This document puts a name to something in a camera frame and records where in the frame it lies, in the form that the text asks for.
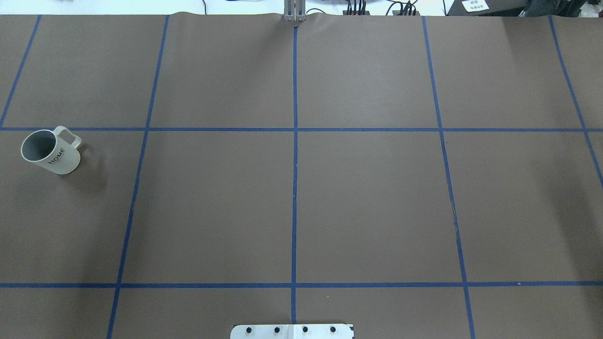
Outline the white ribbed HOME mug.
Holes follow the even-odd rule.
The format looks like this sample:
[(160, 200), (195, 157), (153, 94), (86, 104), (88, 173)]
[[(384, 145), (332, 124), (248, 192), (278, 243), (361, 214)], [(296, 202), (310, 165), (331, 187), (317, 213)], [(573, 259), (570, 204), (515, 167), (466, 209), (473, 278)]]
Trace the white ribbed HOME mug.
[(67, 127), (39, 129), (24, 139), (21, 156), (24, 160), (58, 175), (73, 172), (81, 161), (78, 150), (82, 138)]

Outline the brown paper table cover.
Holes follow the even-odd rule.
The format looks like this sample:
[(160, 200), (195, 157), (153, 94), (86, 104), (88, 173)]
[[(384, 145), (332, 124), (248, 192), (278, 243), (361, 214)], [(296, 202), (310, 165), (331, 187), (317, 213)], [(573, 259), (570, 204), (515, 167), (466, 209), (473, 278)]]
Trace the brown paper table cover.
[(264, 323), (600, 339), (602, 20), (2, 15), (1, 337)]

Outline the grey aluminium frame post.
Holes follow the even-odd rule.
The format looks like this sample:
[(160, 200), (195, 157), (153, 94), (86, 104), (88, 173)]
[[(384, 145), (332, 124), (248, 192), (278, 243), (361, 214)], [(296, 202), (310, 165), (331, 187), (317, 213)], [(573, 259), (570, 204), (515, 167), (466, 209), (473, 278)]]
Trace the grey aluminium frame post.
[(306, 19), (306, 0), (284, 0), (284, 21), (304, 22)]

